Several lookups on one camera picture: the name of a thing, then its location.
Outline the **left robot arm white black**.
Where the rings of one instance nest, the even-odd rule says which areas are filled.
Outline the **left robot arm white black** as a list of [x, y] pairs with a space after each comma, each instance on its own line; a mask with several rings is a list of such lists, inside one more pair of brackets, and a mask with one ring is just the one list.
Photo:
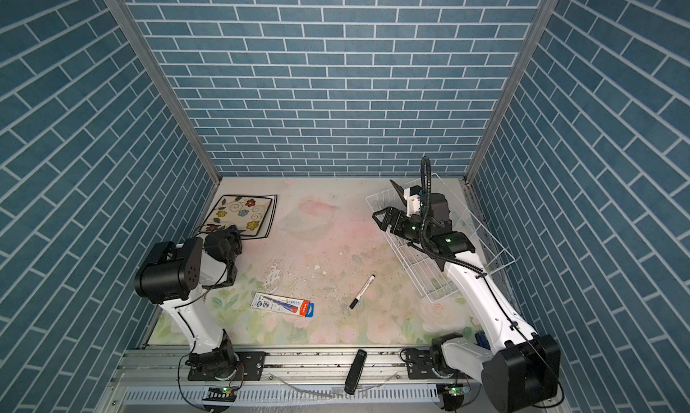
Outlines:
[[235, 261], [243, 252], [236, 226], [194, 236], [182, 244], [155, 244], [134, 278], [138, 296], [159, 306], [190, 344], [192, 370], [216, 380], [236, 373], [239, 359], [225, 330], [205, 303], [213, 290], [235, 283]]

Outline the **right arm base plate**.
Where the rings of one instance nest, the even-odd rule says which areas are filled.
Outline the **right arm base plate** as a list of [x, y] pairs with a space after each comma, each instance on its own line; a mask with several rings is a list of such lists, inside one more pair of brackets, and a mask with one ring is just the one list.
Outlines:
[[399, 352], [399, 357], [411, 380], [470, 379], [466, 373], [448, 366], [438, 348], [403, 348]]

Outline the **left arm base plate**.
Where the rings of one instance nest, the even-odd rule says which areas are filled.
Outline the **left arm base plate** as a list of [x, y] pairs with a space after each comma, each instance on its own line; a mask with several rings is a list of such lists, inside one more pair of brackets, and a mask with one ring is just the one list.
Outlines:
[[265, 351], [240, 351], [229, 362], [210, 354], [210, 359], [203, 363], [193, 354], [184, 364], [190, 368], [191, 382], [258, 382], [262, 379], [266, 357]]

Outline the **dark patterned plate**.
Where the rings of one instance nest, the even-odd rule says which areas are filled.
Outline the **dark patterned plate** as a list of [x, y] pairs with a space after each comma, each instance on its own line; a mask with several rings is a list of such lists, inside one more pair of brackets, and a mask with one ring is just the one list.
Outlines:
[[198, 228], [198, 233], [215, 233], [234, 225], [243, 240], [267, 239], [278, 202], [277, 195], [222, 195]]

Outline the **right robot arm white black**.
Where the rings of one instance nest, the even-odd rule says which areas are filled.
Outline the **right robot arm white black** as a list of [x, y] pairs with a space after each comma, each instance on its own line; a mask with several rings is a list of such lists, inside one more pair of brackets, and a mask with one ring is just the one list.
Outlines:
[[442, 373], [458, 370], [478, 380], [499, 412], [544, 409], [550, 399], [562, 403], [561, 350], [553, 337], [539, 335], [512, 307], [474, 244], [454, 229], [440, 193], [429, 200], [422, 194], [407, 200], [413, 211], [388, 206], [373, 213], [375, 223], [432, 260], [462, 294], [486, 339], [480, 346], [460, 336], [440, 338], [433, 350]]

